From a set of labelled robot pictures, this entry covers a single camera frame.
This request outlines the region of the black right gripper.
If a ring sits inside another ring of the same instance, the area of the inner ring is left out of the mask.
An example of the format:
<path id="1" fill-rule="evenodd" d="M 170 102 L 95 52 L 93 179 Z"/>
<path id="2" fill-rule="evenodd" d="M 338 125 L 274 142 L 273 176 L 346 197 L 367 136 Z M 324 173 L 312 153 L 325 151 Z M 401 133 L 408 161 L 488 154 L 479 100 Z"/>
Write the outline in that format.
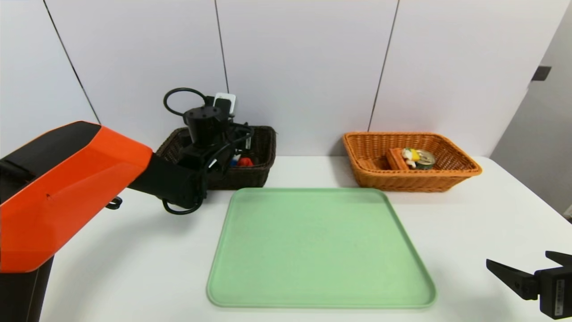
<path id="1" fill-rule="evenodd" d="M 545 251 L 562 267 L 538 270 L 534 275 L 486 259 L 487 269 L 523 300 L 538 300 L 543 314 L 557 320 L 572 316 L 572 255 Z"/>

